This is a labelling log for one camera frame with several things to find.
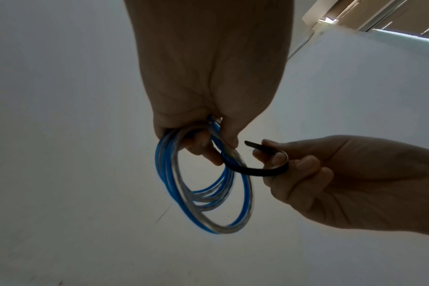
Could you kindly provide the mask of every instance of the blue cable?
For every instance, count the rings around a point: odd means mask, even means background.
[[[219,135],[219,124],[209,120],[207,128],[211,131],[211,140],[221,151],[223,159],[229,160],[230,163],[240,165],[241,162],[226,155],[224,144]],[[249,176],[241,175],[244,186],[244,201],[241,212],[236,220],[227,226],[220,226],[210,221],[202,212],[219,207],[227,199],[233,186],[235,172],[225,166],[221,176],[209,187],[196,191],[189,190],[181,178],[174,177],[176,173],[179,174],[179,171],[175,172],[175,168],[178,168],[178,163],[174,161],[173,164],[173,156],[175,155],[174,152],[178,152],[178,146],[176,146],[176,144],[178,144],[178,138],[184,136],[184,134],[181,134],[182,132],[188,133],[188,129],[173,130],[165,134],[158,143],[155,152],[156,169],[167,191],[188,218],[201,229],[217,234],[232,233],[240,230],[247,223],[252,213],[253,193]],[[177,182],[180,182],[180,188],[177,187]]]

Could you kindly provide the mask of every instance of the white wall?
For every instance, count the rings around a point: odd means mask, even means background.
[[[122,1],[0,0],[0,286],[304,284],[294,217],[260,180],[241,232],[186,218],[151,120]],[[269,112],[242,133],[263,137],[279,137]],[[221,172],[181,161],[190,186]],[[240,194],[212,216],[232,221]]]
[[[334,30],[304,46],[272,105],[283,141],[353,134],[429,148],[427,45]],[[300,216],[298,231],[307,285],[429,286],[427,236],[336,230]]]

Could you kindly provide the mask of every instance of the blue wire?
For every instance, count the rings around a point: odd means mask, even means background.
[[[219,134],[220,126],[216,122],[209,122],[213,126],[213,129],[215,132]],[[158,172],[159,177],[164,182],[167,191],[171,195],[171,197],[178,203],[178,205],[181,207],[183,212],[188,216],[188,218],[193,221],[197,226],[199,226],[201,229],[208,231],[210,233],[217,233],[210,229],[208,229],[205,225],[203,225],[188,209],[185,202],[183,201],[182,197],[180,196],[180,193],[178,192],[178,189],[175,184],[175,178],[173,177],[172,173],[172,150],[174,150],[174,146],[176,144],[176,135],[178,132],[172,133],[169,132],[166,135],[164,135],[163,138],[161,138],[160,142],[158,143],[156,152],[155,152],[155,166]],[[228,157],[224,152],[224,145],[222,142],[215,136],[211,136],[211,140],[215,143],[215,145],[221,150],[221,156],[223,156],[224,159],[230,160],[233,163],[237,163],[234,159]],[[239,216],[236,218],[234,222],[232,222],[228,227],[235,226],[237,223],[239,223],[247,214],[248,208],[250,206],[250,186],[248,184],[248,177],[247,175],[241,175],[243,179],[243,186],[244,186],[244,201],[243,206],[241,208],[241,212]],[[217,195],[219,195],[222,192],[226,192],[224,196],[220,196],[217,200],[211,201],[209,203],[205,204],[194,204],[194,202],[191,202],[195,205],[196,208],[203,208],[203,207],[212,207],[215,204],[218,204],[216,207],[220,206],[224,200],[226,199],[225,196],[228,196],[230,193],[230,190],[233,186],[233,181],[235,179],[235,172],[228,168],[227,166],[224,168],[224,171],[222,172],[221,176],[209,187],[204,188],[202,190],[192,191],[194,194],[201,194],[204,192],[207,192],[208,194],[203,196],[203,198],[213,198]],[[218,186],[218,189],[214,192],[209,192],[210,190],[213,190]]]

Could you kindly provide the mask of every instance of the cable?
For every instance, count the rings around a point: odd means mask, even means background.
[[[178,166],[178,150],[185,137],[190,132],[207,129],[211,140],[221,151],[223,160],[230,165],[246,167],[241,156],[232,148],[224,145],[220,135],[220,126],[214,120],[207,123],[197,123],[181,129],[168,132],[161,138],[155,152],[155,164],[161,180],[172,198],[178,203],[183,212],[200,228],[216,234],[234,233],[242,229],[252,214],[254,193],[249,176],[242,174],[244,186],[244,201],[239,216],[231,224],[222,226],[207,218],[203,212],[219,207],[229,196],[232,190],[235,172],[225,166],[221,176],[209,187],[191,191],[182,180]]]

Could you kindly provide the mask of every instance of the hand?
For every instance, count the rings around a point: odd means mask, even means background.
[[[429,234],[429,150],[357,136],[264,145],[285,151],[289,171],[264,178],[272,195],[313,221],[343,229]],[[284,155],[254,156],[265,168]]]
[[[237,135],[271,103],[287,61],[293,1],[125,0],[156,135],[208,115]],[[207,131],[185,141],[216,165]]]

